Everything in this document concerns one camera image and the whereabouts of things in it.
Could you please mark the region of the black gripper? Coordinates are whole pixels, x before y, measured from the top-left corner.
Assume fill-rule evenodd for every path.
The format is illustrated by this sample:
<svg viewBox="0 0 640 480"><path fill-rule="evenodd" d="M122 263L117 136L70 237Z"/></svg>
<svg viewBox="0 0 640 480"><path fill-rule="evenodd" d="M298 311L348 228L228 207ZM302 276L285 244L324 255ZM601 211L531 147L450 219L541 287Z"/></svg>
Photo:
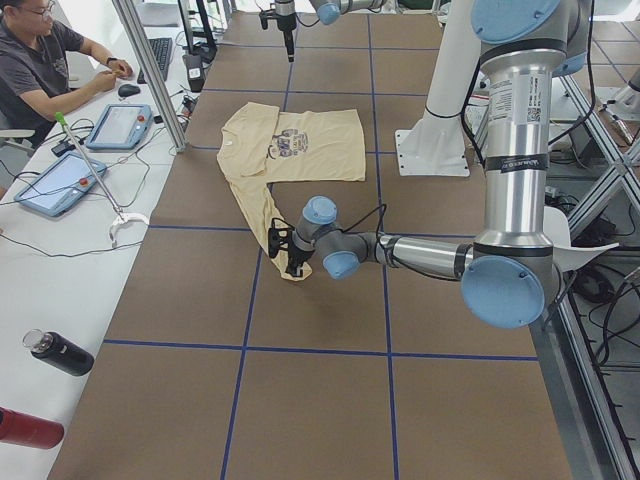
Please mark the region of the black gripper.
<svg viewBox="0 0 640 480"><path fill-rule="evenodd" d="M304 263L313 256L313 250L305 250L299 247L293 240L288 246L288 266L286 273L292 277L304 276Z"/></svg>
<svg viewBox="0 0 640 480"><path fill-rule="evenodd" d="M282 32L284 44L286 49L294 48L294 30L296 29L296 15L278 15L277 26ZM295 61L295 48L289 52L287 51L288 62Z"/></svg>

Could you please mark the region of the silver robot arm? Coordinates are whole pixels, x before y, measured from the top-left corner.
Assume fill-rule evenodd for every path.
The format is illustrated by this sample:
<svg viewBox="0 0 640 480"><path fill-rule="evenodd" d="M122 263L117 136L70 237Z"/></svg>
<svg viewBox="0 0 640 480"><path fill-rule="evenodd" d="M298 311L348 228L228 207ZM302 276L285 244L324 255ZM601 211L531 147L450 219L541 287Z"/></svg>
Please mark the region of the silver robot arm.
<svg viewBox="0 0 640 480"><path fill-rule="evenodd" d="M382 0L320 0L311 1L317 19L323 25L330 25L346 13L358 10L377 10L385 4ZM274 20L278 30L283 35L284 45L289 63L294 62L295 45L294 31L298 25L297 11L294 0L275 0L270 3L270 8L259 14L261 26L268 28L268 22Z"/></svg>
<svg viewBox="0 0 640 480"><path fill-rule="evenodd" d="M587 1L472 5L478 69L489 78L484 228L472 243L352 234L338 226L335 203L316 196L297 225L269 240L271 251L285 252L286 272L300 278L313 255L335 279L368 261L404 267L459 282L468 309L489 325L519 328L538 320L566 270L544 231L551 86L585 64L590 14Z"/></svg>

